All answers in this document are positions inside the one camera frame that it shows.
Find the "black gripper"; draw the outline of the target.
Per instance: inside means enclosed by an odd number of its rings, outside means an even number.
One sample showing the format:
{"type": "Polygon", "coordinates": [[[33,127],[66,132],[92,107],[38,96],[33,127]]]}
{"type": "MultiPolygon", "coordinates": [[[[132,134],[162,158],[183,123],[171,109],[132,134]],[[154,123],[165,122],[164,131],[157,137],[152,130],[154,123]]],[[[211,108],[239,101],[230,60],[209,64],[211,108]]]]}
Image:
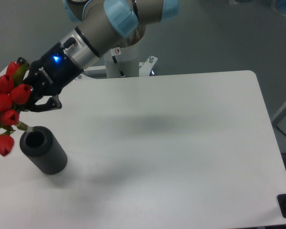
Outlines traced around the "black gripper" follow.
{"type": "Polygon", "coordinates": [[[30,98],[24,105],[19,106],[19,112],[40,113],[61,109],[62,104],[58,94],[83,72],[83,69],[67,56],[61,43],[55,44],[31,64],[22,57],[17,63],[19,67],[16,71],[16,82],[24,81],[32,87],[30,98]],[[45,103],[36,104],[44,96],[50,97],[45,103]]]}

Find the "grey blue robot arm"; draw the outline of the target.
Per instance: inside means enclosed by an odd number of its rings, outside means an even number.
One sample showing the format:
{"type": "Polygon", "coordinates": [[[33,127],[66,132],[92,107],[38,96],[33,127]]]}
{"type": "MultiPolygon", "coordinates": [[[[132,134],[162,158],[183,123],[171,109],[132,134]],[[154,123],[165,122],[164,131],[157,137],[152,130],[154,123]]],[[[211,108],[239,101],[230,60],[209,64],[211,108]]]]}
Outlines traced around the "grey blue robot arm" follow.
{"type": "Polygon", "coordinates": [[[130,46],[135,31],[175,17],[177,0],[65,0],[69,17],[79,24],[29,65],[24,83],[32,89],[20,111],[62,107],[59,94],[85,69],[121,43],[130,46]]]}

